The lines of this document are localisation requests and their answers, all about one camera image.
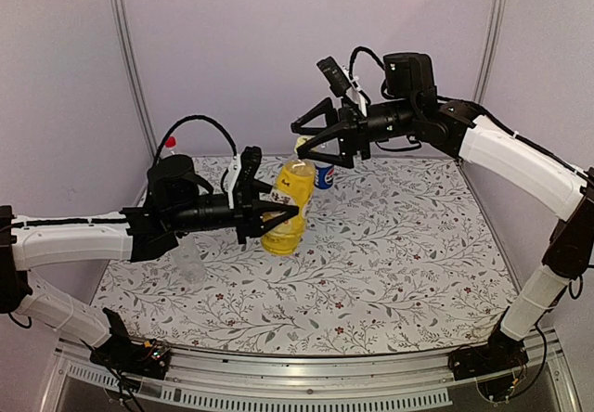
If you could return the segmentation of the Pepsi bottle blue label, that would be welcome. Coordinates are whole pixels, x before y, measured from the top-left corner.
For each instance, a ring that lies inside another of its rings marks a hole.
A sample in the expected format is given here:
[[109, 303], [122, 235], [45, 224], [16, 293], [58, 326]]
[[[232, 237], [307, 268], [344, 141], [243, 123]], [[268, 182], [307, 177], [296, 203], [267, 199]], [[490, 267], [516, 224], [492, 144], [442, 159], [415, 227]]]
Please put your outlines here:
[[315, 162], [315, 187], [320, 190], [331, 189], [334, 184], [334, 165], [325, 162]]

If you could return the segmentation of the pale yellow bottle cap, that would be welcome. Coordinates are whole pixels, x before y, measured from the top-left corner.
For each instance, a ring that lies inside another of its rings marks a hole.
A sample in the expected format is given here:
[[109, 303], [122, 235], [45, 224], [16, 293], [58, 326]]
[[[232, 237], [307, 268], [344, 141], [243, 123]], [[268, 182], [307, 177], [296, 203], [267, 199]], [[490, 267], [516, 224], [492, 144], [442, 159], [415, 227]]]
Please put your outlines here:
[[311, 139], [310, 135], [300, 135], [295, 142], [294, 150], [297, 150], [298, 148], [303, 146], [310, 139]]

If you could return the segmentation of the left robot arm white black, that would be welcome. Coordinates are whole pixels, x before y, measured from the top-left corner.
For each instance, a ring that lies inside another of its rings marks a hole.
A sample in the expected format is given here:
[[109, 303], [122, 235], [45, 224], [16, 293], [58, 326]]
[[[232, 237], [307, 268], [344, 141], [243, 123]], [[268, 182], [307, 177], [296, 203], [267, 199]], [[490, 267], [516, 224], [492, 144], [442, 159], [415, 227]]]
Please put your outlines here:
[[230, 189], [217, 193], [199, 176], [193, 160], [170, 155], [147, 173], [140, 207], [98, 216], [33, 219], [1, 208], [1, 312], [40, 320], [101, 349], [118, 369], [138, 359], [120, 316], [98, 312], [32, 275], [49, 264], [82, 261], [145, 262], [177, 248], [188, 233], [233, 228], [240, 244], [259, 238], [299, 213], [292, 204], [261, 200], [272, 187], [256, 179], [259, 148], [246, 148], [230, 163]]

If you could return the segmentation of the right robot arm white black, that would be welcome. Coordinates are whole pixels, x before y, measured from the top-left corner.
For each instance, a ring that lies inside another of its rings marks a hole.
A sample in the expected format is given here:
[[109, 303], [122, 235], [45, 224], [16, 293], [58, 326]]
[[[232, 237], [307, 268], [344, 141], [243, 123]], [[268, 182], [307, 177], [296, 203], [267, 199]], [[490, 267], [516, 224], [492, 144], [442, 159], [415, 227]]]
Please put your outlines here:
[[499, 371], [521, 341], [573, 280], [588, 270], [593, 251], [593, 172], [580, 170], [499, 122], [467, 100], [441, 97], [431, 58], [394, 53], [379, 59], [384, 102], [369, 104], [356, 78], [332, 57], [317, 67], [341, 105], [325, 98], [291, 125], [307, 136], [302, 159], [344, 168], [366, 160], [370, 146], [405, 136], [411, 146], [428, 144], [445, 155], [493, 172], [547, 207], [558, 219], [542, 264], [499, 319], [480, 363]]

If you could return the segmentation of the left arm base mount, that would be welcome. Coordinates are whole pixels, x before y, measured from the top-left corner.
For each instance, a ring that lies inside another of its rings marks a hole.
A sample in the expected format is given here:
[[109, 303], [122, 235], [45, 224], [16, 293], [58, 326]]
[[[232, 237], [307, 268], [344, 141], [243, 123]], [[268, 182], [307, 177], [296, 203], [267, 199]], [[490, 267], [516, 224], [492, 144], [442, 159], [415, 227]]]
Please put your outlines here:
[[114, 372], [164, 380], [171, 361], [171, 347], [156, 339], [133, 341], [119, 314], [102, 309], [109, 321], [106, 342], [91, 351], [90, 361]]

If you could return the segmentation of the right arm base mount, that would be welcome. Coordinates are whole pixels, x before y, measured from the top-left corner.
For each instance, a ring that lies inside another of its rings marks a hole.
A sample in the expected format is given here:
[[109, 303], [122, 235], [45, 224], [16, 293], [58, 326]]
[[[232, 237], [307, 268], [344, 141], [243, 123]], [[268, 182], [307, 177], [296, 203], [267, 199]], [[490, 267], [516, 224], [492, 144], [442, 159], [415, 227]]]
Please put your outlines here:
[[479, 394], [494, 403], [510, 400], [525, 375], [528, 361], [523, 341], [509, 338], [498, 328], [486, 343], [464, 344], [447, 356], [455, 380], [485, 377], [478, 382]]

